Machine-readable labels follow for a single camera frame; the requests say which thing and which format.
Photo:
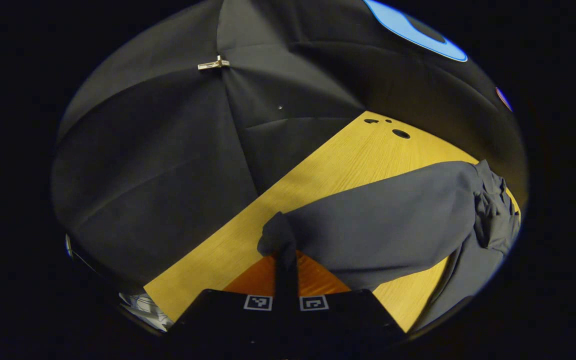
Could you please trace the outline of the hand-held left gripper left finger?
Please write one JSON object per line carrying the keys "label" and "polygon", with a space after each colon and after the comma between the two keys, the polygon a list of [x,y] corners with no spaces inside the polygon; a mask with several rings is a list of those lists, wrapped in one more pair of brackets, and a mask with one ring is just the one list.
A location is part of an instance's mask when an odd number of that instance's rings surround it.
{"label": "hand-held left gripper left finger", "polygon": [[237,291],[204,289],[170,329],[192,351],[287,350],[287,253],[236,278]]}

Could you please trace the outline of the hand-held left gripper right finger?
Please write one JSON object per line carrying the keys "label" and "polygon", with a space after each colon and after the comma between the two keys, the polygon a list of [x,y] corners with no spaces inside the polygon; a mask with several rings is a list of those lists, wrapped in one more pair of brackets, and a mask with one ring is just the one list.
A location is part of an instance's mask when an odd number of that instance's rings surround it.
{"label": "hand-held left gripper right finger", "polygon": [[361,348],[402,342],[406,333],[368,289],[350,289],[302,251],[295,253],[297,296],[288,335],[300,347]]}

